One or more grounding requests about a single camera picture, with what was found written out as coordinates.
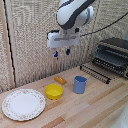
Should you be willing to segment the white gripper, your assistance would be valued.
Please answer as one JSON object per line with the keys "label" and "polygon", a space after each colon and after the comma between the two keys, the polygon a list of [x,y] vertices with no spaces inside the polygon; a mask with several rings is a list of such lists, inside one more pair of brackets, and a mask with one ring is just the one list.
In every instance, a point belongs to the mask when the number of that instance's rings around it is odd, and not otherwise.
{"label": "white gripper", "polygon": [[[47,46],[49,48],[58,48],[64,46],[76,45],[79,43],[79,35],[70,36],[61,35],[59,31],[51,31],[47,34]],[[71,49],[66,50],[66,55],[70,55]],[[55,50],[54,57],[58,57],[58,51]]]}

